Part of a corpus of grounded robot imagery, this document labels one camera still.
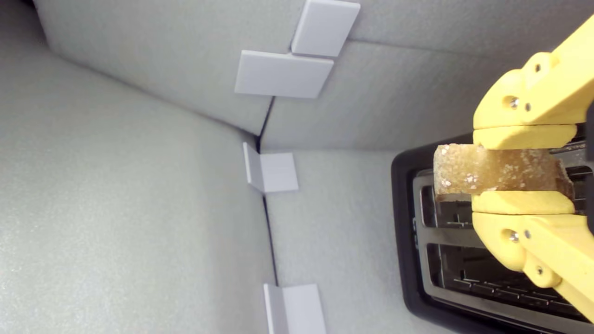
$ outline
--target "bread slice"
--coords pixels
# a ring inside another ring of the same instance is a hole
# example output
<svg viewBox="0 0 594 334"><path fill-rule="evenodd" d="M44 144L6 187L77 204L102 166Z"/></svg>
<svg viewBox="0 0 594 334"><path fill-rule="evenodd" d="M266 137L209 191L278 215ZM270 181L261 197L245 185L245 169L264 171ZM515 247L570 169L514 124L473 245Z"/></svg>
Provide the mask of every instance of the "bread slice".
<svg viewBox="0 0 594 334"><path fill-rule="evenodd" d="M561 161L548 150L488 150L481 145L439 145L433 156L438 201L448 194L484 191L559 191L573 199L573 183Z"/></svg>

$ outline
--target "white plastic bracket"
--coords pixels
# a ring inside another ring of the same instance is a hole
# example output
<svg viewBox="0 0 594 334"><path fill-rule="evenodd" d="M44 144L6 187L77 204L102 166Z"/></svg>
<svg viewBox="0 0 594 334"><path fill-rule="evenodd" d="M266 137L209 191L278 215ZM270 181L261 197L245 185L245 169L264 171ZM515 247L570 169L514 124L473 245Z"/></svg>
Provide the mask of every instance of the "white plastic bracket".
<svg viewBox="0 0 594 334"><path fill-rule="evenodd" d="M326 334L317 284L279 288L264 284L268 334Z"/></svg>
<svg viewBox="0 0 594 334"><path fill-rule="evenodd" d="M244 143L248 183L261 193L299 190L293 153L259 154Z"/></svg>

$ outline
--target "white corner bracket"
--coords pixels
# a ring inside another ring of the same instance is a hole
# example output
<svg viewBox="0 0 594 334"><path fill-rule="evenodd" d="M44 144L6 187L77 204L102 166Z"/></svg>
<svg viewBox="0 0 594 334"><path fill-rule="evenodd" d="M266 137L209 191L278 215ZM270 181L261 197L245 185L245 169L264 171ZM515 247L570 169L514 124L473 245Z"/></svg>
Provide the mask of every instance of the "white corner bracket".
<svg viewBox="0 0 594 334"><path fill-rule="evenodd" d="M268 334L326 334L318 285L264 284Z"/></svg>
<svg viewBox="0 0 594 334"><path fill-rule="evenodd" d="M299 190L293 153L259 154L244 143L248 183L263 194Z"/></svg>
<svg viewBox="0 0 594 334"><path fill-rule="evenodd" d="M338 0L307 0L295 37L293 53L338 57L361 5Z"/></svg>

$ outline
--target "screw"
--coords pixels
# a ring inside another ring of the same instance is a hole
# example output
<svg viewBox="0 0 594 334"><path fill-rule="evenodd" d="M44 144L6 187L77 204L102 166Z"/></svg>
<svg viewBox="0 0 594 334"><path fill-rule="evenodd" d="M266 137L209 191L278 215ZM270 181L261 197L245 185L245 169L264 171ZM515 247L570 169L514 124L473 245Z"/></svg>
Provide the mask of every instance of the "screw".
<svg viewBox="0 0 594 334"><path fill-rule="evenodd" d="M510 241L511 242L518 242L518 232L512 231L510 234Z"/></svg>
<svg viewBox="0 0 594 334"><path fill-rule="evenodd" d="M516 109L518 108L518 105L520 104L520 99L518 99L517 97L514 97L511 101L510 101L510 107L512 109Z"/></svg>

